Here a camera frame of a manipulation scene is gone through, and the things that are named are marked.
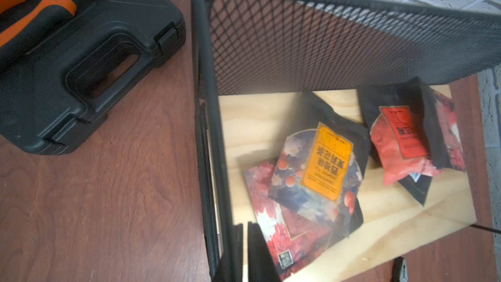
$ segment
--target tool case latch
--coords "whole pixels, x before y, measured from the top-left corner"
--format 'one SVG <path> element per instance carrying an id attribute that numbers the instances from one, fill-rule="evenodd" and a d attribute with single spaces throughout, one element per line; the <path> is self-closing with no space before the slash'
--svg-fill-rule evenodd
<path id="1" fill-rule="evenodd" d="M 184 39 L 180 39 L 175 28 L 171 28 L 166 34 L 158 39 L 158 46 L 165 60 L 169 59 L 184 45 Z"/>

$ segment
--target black mesh basket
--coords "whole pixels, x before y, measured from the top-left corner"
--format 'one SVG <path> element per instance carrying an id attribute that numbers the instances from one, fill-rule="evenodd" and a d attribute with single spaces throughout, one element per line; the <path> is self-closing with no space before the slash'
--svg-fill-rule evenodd
<path id="1" fill-rule="evenodd" d="M 192 0 L 192 25 L 205 238 L 211 276 L 223 274 L 224 281 L 241 280 L 241 256 L 236 255 L 241 235 L 232 224 L 218 96 L 354 89 L 416 76 L 428 84 L 447 84 L 501 62 L 501 16 L 427 6 L 376 0 Z"/>

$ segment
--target tool case handle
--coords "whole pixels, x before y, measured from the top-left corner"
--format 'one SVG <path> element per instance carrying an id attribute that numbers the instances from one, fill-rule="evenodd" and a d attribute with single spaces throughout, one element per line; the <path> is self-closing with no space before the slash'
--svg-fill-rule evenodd
<path id="1" fill-rule="evenodd" d="M 151 57 L 141 54 L 113 84 L 96 98 L 87 99 L 97 114 L 105 113 L 151 69 Z"/>

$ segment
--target light wooden board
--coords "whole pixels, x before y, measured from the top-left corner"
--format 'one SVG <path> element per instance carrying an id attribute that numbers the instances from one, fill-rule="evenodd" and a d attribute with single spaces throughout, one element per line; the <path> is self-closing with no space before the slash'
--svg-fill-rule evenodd
<path id="1" fill-rule="evenodd" d="M 450 97 L 447 85 L 434 88 Z M 318 91 L 335 112 L 362 121 L 355 90 Z M 284 122 L 298 93 L 221 96 L 231 206 L 244 224 L 244 280 L 247 278 L 247 222 L 256 222 L 242 172 L 276 157 L 285 141 Z M 364 224 L 329 248 L 292 281 L 342 281 L 476 222 L 466 173 L 445 169 L 433 179 L 425 207 L 396 183 L 383 186 L 383 169 L 369 158 L 358 195 Z"/>

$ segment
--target orange label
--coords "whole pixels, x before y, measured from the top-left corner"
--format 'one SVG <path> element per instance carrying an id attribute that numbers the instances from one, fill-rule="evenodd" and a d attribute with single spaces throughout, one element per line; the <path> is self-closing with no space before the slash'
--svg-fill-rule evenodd
<path id="1" fill-rule="evenodd" d="M 353 144 L 319 122 L 302 184 L 335 201 L 342 190 Z"/>
<path id="2" fill-rule="evenodd" d="M 424 157 L 428 155 L 416 129 L 412 125 L 408 106 L 379 107 L 379 110 L 390 123 L 398 141 L 400 153 L 404 158 Z"/>

